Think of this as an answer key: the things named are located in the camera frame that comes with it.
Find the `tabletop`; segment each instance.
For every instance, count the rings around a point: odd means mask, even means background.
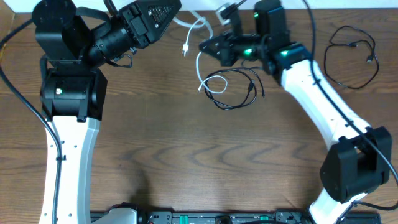
[[[310,47],[312,33],[305,10],[287,10],[291,39]],[[200,12],[220,34],[227,27],[213,12]],[[380,72],[362,90],[333,84],[354,111],[374,128],[385,126],[398,139],[398,9],[319,9],[316,60],[323,68],[323,53],[332,33],[342,25],[360,27],[376,40]],[[0,34],[28,20],[30,14],[1,14]],[[242,11],[245,33],[255,32],[252,12]],[[181,12],[178,18],[194,22]],[[99,21],[86,18],[90,27]],[[1,65],[15,86],[40,108],[39,59],[44,54],[31,25],[7,45]],[[197,45],[208,31],[195,30],[190,50],[182,55],[188,29],[171,23],[163,38],[138,50],[131,69],[101,67],[108,79],[103,121],[95,146],[91,175],[91,210],[106,210],[121,202],[146,208],[193,211],[261,211],[307,208],[321,189],[319,170],[327,154],[318,129],[300,105],[274,79],[259,75],[266,89],[248,107],[218,109],[204,94],[195,72]],[[361,35],[344,32],[340,40]],[[374,72],[366,64],[369,51],[333,49],[328,72],[357,85]],[[205,76],[220,69],[210,56],[202,56]],[[229,77],[223,101],[239,103],[247,80]],[[223,82],[215,82],[222,88]],[[34,115],[0,82],[0,222],[37,223],[44,196],[47,160],[45,131]],[[394,141],[392,163],[398,165]],[[364,199],[388,206],[396,203],[393,177]],[[364,207],[357,210],[369,211]],[[398,212],[379,212],[383,223],[398,223]]]

